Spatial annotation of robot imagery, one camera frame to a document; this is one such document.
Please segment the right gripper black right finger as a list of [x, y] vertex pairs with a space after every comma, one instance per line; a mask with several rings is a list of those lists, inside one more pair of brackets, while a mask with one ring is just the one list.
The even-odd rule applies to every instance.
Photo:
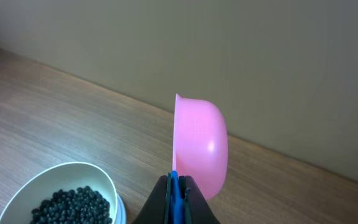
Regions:
[[185, 224], [220, 224], [191, 176], [179, 176]]

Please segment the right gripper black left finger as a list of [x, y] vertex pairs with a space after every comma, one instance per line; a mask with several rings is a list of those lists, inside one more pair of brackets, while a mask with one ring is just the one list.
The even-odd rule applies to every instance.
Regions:
[[168, 224], [171, 174], [162, 175], [132, 224]]

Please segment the pink scoop blue handle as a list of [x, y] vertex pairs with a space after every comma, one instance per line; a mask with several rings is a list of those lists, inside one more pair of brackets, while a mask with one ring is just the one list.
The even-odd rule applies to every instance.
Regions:
[[222, 189], [227, 173], [225, 120], [211, 102], [175, 97], [169, 221], [184, 223], [179, 176], [194, 178], [208, 202]]

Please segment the white bowl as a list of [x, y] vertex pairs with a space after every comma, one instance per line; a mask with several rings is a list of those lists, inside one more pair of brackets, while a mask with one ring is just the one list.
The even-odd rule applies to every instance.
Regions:
[[110, 217], [115, 223], [117, 195], [110, 176], [96, 165], [86, 162], [67, 162], [53, 166], [23, 185], [6, 205], [0, 223], [30, 223], [31, 210], [60, 189], [67, 191], [90, 186], [110, 203]]

